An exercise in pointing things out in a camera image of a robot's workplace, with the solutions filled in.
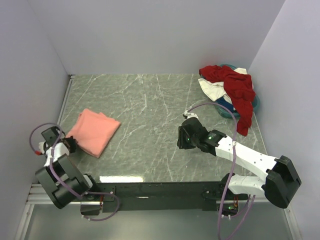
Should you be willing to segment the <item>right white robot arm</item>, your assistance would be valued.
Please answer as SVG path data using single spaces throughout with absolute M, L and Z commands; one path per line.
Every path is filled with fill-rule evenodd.
M 269 156 L 232 140 L 218 130 L 208 131 L 196 117 L 186 119 L 178 127 L 177 146 L 184 150 L 198 148 L 204 153 L 235 162 L 253 174 L 234 174 L 230 182 L 222 184 L 219 193 L 226 200 L 240 194 L 264 196 L 274 206 L 286 209 L 302 184 L 290 158 Z

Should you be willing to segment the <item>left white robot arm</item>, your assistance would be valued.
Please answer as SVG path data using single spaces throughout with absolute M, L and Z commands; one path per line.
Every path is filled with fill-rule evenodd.
M 96 181 L 81 173 L 69 159 L 78 146 L 74 137 L 66 137 L 58 126 L 44 130 L 41 135 L 44 142 L 39 143 L 36 153 L 45 156 L 46 161 L 35 176 L 53 204 L 62 209 L 76 199 L 96 200 L 100 195 Z

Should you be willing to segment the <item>pink t shirt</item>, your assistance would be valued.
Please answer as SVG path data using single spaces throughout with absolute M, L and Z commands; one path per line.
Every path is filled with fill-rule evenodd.
M 99 158 L 120 125 L 119 121 L 86 108 L 66 136 L 73 137 L 83 151 Z

